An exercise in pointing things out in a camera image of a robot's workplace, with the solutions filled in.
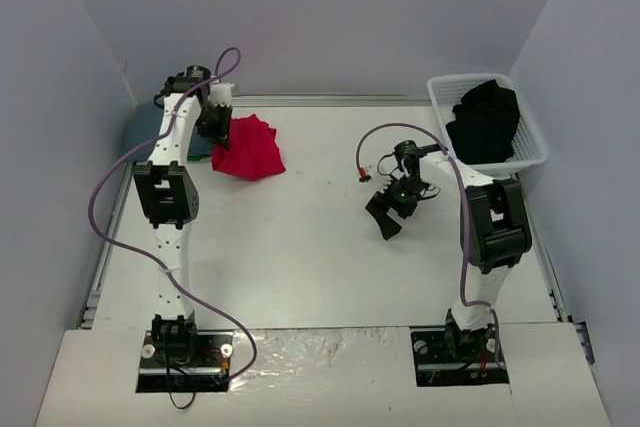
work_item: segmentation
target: white basket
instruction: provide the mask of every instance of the white basket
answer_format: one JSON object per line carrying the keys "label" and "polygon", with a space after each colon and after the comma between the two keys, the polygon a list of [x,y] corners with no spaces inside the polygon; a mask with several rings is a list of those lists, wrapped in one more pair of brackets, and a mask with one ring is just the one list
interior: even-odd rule
{"label": "white basket", "polygon": [[514,174],[530,165],[541,164],[547,160],[548,155],[547,147],[542,140],[538,126],[531,118],[527,105],[518,95],[509,77],[501,74],[445,75],[430,79],[427,87],[433,110],[442,132],[442,140],[455,156],[451,138],[445,127],[446,124],[455,120],[453,106],[459,104],[462,96],[474,87],[494,79],[500,87],[516,92],[516,98],[518,99],[520,122],[518,123],[516,135],[511,142],[514,156],[505,162],[497,164],[475,164],[473,168],[487,175],[502,176]]}

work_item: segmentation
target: red component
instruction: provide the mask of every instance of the red component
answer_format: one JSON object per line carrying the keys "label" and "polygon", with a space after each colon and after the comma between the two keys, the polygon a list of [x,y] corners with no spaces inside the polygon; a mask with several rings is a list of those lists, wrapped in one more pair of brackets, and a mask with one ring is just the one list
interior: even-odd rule
{"label": "red component", "polygon": [[487,355],[484,352],[480,355],[480,373],[482,377],[487,376]]}
{"label": "red component", "polygon": [[360,174],[360,182],[369,182],[371,180],[371,176],[367,174],[363,167],[358,168],[358,173]]}
{"label": "red component", "polygon": [[260,180],[286,171],[276,145],[276,129],[251,117],[231,119],[229,142],[231,148],[213,149],[213,170],[245,180]]}

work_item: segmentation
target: black cloth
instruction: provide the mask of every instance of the black cloth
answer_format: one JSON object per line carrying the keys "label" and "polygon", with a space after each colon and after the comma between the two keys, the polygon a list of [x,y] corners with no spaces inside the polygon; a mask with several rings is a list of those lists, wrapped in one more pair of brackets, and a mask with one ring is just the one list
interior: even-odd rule
{"label": "black cloth", "polygon": [[513,156],[511,141],[520,120],[513,90],[490,80],[467,92],[453,113],[456,120],[447,124],[447,132],[462,162],[492,164]]}

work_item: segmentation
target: white platform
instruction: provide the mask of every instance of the white platform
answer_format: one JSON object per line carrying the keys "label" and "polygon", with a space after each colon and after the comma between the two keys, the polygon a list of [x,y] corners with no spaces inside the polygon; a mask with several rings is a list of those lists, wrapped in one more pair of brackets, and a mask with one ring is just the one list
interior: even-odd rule
{"label": "white platform", "polygon": [[[179,412],[167,394],[136,394],[143,332],[66,333],[38,427],[607,427],[574,328],[506,325],[510,386],[418,388],[409,330],[256,332],[256,365],[227,393]],[[237,336],[232,365],[250,354]]]}
{"label": "white platform", "polygon": [[[384,242],[364,206],[375,187],[358,182],[354,152],[368,129],[411,122],[438,133],[428,107],[287,107],[256,112],[278,129],[287,172],[258,183],[190,164],[200,194],[189,254],[192,291],[250,328],[442,324],[458,292],[459,207],[444,195],[422,203]],[[402,140],[430,143],[407,129],[374,134],[363,163]],[[151,227],[132,188],[119,240],[153,250]],[[147,329],[156,303],[156,267],[112,252],[94,329]],[[500,319],[555,322],[533,252],[514,268],[497,304]],[[199,328],[230,324],[198,308]]]}

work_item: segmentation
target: white robotic arm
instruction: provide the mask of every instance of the white robotic arm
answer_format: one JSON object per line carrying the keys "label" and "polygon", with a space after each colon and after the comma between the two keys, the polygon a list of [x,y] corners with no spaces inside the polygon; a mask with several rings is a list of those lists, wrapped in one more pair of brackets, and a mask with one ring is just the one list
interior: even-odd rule
{"label": "white robotic arm", "polygon": [[[201,136],[221,147],[228,147],[231,121],[232,84],[212,84],[198,89],[180,105],[184,93],[211,72],[200,66],[188,67],[185,74],[169,77],[162,91],[164,112],[160,133],[169,135],[159,140],[144,164],[133,168],[133,178],[145,217],[153,228],[156,255],[168,267],[178,285],[189,290],[188,244],[192,221],[199,209],[198,192],[186,170],[191,135],[198,126]],[[158,269],[158,298],[152,337],[163,337],[163,329],[175,329],[172,346],[176,356],[188,358],[195,335],[194,308],[169,279],[167,271]]]}
{"label": "white robotic arm", "polygon": [[[468,187],[492,187],[494,178],[457,161],[465,189]],[[460,187],[449,158],[442,152],[434,152],[420,159],[420,177],[455,201],[460,201]],[[504,279],[511,271],[511,265],[493,268],[483,274],[480,267],[470,265],[465,282],[465,297],[469,300],[484,301],[495,305]],[[458,328],[462,331],[485,329],[492,323],[489,308],[483,305],[466,307],[458,297],[451,309]]]}
{"label": "white robotic arm", "polygon": [[[438,145],[417,147],[415,142],[405,141],[394,148],[393,155],[402,176],[391,176],[385,188],[376,192],[366,206],[385,240],[401,230],[387,215],[389,210],[401,218],[409,217],[418,202],[424,200],[422,192],[432,185],[456,202],[461,201],[464,189],[470,223],[469,265],[464,267],[464,299],[461,287],[447,315],[446,329],[454,356],[465,356],[459,353],[474,348],[477,345],[474,339],[485,336],[491,329],[489,306],[495,304],[511,268],[531,248],[522,188],[516,180],[497,180],[456,161],[461,186],[449,157]],[[464,232],[461,225],[461,245]]]}

